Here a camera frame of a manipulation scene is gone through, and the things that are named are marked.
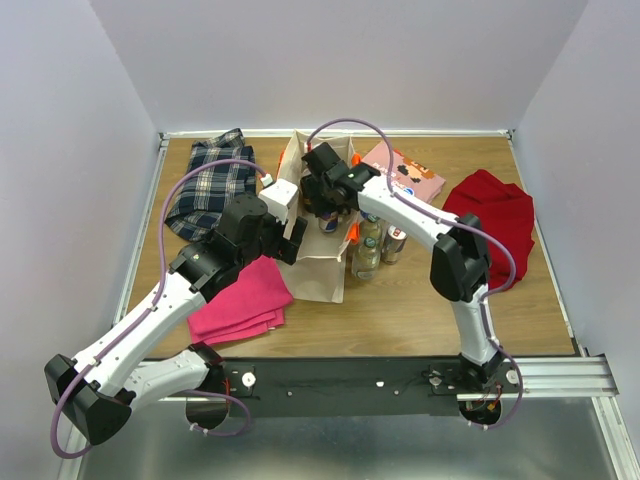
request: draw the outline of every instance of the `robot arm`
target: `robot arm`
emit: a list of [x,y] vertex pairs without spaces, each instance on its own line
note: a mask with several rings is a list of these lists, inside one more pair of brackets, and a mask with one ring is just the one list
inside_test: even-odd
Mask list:
[[[73,359],[56,355],[45,366],[51,397],[58,402],[71,381],[87,366],[63,407],[64,414],[92,445],[111,438],[134,408],[209,381],[220,384],[222,359],[204,344],[192,345],[176,357],[151,366],[140,362],[176,324],[196,312],[234,283],[240,271],[260,255],[295,262],[306,220],[298,218],[284,238],[288,210],[297,201],[297,187],[280,180],[260,192],[244,194],[225,207],[218,225],[204,240],[187,245],[165,273],[162,298],[152,308],[158,285],[114,328]],[[148,316],[99,362],[105,345]]]
[[[451,301],[460,333],[461,383],[480,391],[504,360],[494,346],[498,341],[488,307],[485,309],[488,331],[482,319],[481,298],[488,290],[490,266],[486,240],[409,207],[391,194],[378,170],[364,163],[349,168],[327,143],[308,152],[303,161],[311,172],[307,188],[315,193],[310,199],[312,210],[314,200],[318,199],[316,213],[326,211],[327,204],[338,211],[363,210],[393,222],[432,253],[431,283]],[[396,195],[410,199],[410,203],[432,213],[434,218],[482,229],[474,215],[457,218],[405,192]]]

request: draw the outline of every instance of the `blue plaid shirt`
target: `blue plaid shirt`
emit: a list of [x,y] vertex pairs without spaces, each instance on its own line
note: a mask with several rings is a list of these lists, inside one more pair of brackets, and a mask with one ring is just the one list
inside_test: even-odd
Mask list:
[[[253,148],[245,146],[239,128],[194,142],[187,173],[214,160],[229,158],[256,161]],[[181,238],[197,242],[213,229],[225,205],[243,192],[256,193],[256,174],[250,167],[221,165],[200,172],[182,186],[165,224]]]

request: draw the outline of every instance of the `soda can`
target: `soda can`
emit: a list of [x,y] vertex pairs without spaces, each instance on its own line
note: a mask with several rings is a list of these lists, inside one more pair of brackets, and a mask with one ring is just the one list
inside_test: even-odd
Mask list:
[[338,212],[326,212],[318,217],[318,227],[324,233],[335,232],[338,228]]
[[382,242],[382,261],[389,265],[397,263],[406,241],[407,234],[391,225],[387,236],[384,237],[384,242]]

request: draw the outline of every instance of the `red cloth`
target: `red cloth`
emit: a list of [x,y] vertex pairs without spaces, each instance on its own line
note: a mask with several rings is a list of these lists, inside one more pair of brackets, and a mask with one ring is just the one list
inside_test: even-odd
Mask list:
[[260,257],[187,319],[191,340],[213,345],[266,333],[284,325],[284,307],[291,302],[276,262]]
[[[499,240],[516,261],[516,279],[527,273],[527,259],[534,241],[533,199],[517,185],[504,184],[486,170],[478,170],[455,187],[444,210],[458,216],[473,213],[480,218],[485,232]],[[509,263],[504,254],[489,243],[491,268],[489,288],[502,285],[509,277]]]

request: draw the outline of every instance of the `pink cloth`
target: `pink cloth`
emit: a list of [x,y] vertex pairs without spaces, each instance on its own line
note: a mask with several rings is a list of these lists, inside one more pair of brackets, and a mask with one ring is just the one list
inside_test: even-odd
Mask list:
[[284,325],[284,307],[291,302],[276,262],[260,257],[187,319],[191,340],[213,345],[266,333]]

